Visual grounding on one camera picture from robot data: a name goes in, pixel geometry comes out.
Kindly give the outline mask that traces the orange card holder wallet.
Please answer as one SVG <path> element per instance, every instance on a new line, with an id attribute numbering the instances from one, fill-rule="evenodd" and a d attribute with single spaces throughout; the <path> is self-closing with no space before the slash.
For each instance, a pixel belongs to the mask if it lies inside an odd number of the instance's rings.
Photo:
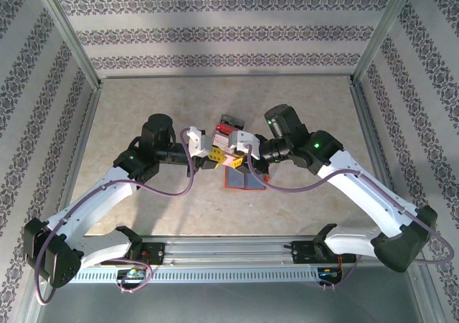
<path id="1" fill-rule="evenodd" d="M 224 187 L 239 190 L 265 190 L 252 174 L 243 174 L 231 167 L 225 167 Z"/>

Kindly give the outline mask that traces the clear acrylic card stand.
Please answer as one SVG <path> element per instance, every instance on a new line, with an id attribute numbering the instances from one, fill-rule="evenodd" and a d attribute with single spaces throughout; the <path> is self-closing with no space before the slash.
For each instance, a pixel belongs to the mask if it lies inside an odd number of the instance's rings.
<path id="1" fill-rule="evenodd" d="M 230 149 L 228 146 L 230 134 L 233 131 L 243 130 L 244 126 L 245 122 L 242 119 L 228 114 L 222 114 L 214 130 L 213 146 L 221 149 L 225 156 L 244 156 L 243 152 Z"/>

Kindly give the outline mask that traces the black card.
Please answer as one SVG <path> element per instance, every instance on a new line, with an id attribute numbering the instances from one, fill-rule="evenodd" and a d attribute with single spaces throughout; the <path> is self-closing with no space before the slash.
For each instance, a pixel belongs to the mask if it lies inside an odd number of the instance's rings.
<path id="1" fill-rule="evenodd" d="M 242 130 L 245 126 L 245 122 L 240 119 L 236 118 L 234 116 L 228 115 L 228 114 L 222 114 L 220 118 L 220 123 L 225 123 L 228 125 L 233 126 L 234 128 Z"/>

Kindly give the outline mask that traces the grey sheet metal panel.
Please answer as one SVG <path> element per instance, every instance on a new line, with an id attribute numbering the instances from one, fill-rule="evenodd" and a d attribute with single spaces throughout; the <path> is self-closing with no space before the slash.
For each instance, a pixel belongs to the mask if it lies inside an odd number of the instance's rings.
<path id="1" fill-rule="evenodd" d="M 18 323 L 448 323 L 419 271 L 361 265 L 336 289 L 316 284 L 70 284 Z"/>

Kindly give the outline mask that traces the metal bracket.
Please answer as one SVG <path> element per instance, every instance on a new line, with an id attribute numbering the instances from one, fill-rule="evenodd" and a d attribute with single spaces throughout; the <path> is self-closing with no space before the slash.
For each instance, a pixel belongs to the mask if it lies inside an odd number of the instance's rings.
<path id="1" fill-rule="evenodd" d="M 228 138 L 228 147 L 231 150 L 235 149 L 250 154 L 256 160 L 261 159 L 259 138 L 246 131 L 233 131 Z"/>

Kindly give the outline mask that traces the aluminium back frame rail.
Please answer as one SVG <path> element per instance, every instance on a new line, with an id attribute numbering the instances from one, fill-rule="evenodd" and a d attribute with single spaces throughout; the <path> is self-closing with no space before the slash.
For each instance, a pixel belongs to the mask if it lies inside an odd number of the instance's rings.
<path id="1" fill-rule="evenodd" d="M 159 78 L 263 78 L 263 77 L 345 77 L 353 78 L 352 74 L 346 73 L 280 73 L 280 72 L 247 72 L 247 73 L 217 73 L 217 74 L 172 74 L 172 75 L 109 75 L 104 80 L 137 80 L 137 79 L 159 79 Z"/>

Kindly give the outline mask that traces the aluminium side frame rail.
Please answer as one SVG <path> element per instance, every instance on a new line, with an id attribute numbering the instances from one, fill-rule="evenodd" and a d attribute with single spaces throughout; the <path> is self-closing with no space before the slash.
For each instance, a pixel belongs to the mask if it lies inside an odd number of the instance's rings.
<path id="1" fill-rule="evenodd" d="M 69 163 L 69 167 L 67 168 L 65 176 L 65 185 L 61 190 L 60 197 L 57 201 L 57 205 L 55 208 L 55 212 L 60 212 L 61 210 L 66 208 L 70 204 L 70 201 L 72 199 L 72 195 L 75 190 L 75 184 L 82 164 L 82 158 L 85 152 L 85 147 L 87 145 L 87 140 L 90 135 L 90 129 L 92 127 L 95 112 L 98 106 L 98 102 L 100 100 L 102 87 L 103 84 L 100 83 L 99 86 L 92 91 L 90 100 L 87 102 L 85 114 L 83 116 L 83 120 L 80 126 L 80 133 L 78 134 L 77 138 L 77 143 L 75 144 L 71 162 Z"/>
<path id="2" fill-rule="evenodd" d="M 351 96 L 356 108 L 366 148 L 374 171 L 374 176 L 391 191 L 395 192 L 399 198 L 399 192 L 394 186 L 391 170 L 387 163 L 387 158 L 382 148 L 379 134 L 372 118 L 372 113 L 368 107 L 366 98 L 358 85 L 350 84 Z"/>

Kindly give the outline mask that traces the aluminium front frame rail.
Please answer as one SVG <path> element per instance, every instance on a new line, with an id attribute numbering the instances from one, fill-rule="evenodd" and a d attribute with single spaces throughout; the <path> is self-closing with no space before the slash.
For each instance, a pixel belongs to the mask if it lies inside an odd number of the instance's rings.
<path id="1" fill-rule="evenodd" d="M 312 240 L 324 243 L 333 253 L 350 253 L 379 259 L 397 272 L 406 271 L 422 249 L 416 240 L 409 241 L 407 234 L 387 238 L 374 230 L 338 230 L 329 225 L 315 236 L 298 236 L 295 240 L 267 237 L 203 237 L 203 238 L 141 238 L 132 230 L 118 228 L 106 235 L 71 240 L 63 235 L 55 236 L 46 244 L 46 233 L 24 244 L 24 252 L 30 265 L 44 251 L 47 271 L 78 271 L 99 263 L 118 262 L 134 243 L 158 242 L 165 244 L 163 264 L 178 259 L 189 262 L 258 262 L 287 259 L 293 263 L 290 244 L 293 241 Z"/>

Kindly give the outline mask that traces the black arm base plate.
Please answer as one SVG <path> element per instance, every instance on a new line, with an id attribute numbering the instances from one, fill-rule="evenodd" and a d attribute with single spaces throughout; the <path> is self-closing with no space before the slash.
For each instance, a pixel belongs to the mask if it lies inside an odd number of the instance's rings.
<path id="1" fill-rule="evenodd" d="M 339 257 L 345 264 L 355 263 L 356 255 L 345 253 L 333 253 L 324 243 L 317 243 L 312 240 L 293 241 L 290 244 L 294 264 L 325 264 L 338 263 Z"/>
<path id="2" fill-rule="evenodd" d="M 160 266 L 164 262 L 165 244 L 158 242 L 134 243 L 121 258 Z"/>

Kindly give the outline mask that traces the aluminium corner post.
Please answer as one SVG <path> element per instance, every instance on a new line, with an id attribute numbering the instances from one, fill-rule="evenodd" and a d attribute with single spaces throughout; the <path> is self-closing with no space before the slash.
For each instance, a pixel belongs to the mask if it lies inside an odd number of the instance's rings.
<path id="1" fill-rule="evenodd" d="M 377 53 L 380 44 L 386 38 L 390 28 L 392 27 L 398 13 L 401 11 L 406 0 L 390 0 L 387 8 L 384 10 L 382 18 L 379 20 L 373 35 L 370 37 L 369 43 L 363 51 L 361 58 L 353 71 L 351 82 L 357 85 L 363 75 L 365 74 L 368 66 L 370 66 L 375 54 Z"/>
<path id="2" fill-rule="evenodd" d="M 100 78 L 90 61 L 80 39 L 77 36 L 77 32 L 72 27 L 70 20 L 68 19 L 61 3 L 59 0 L 41 0 L 44 7 L 52 17 L 56 27 L 63 40 L 67 43 L 73 56 L 75 57 L 79 67 L 82 69 L 85 77 L 90 83 L 92 89 L 98 89 L 100 87 Z"/>

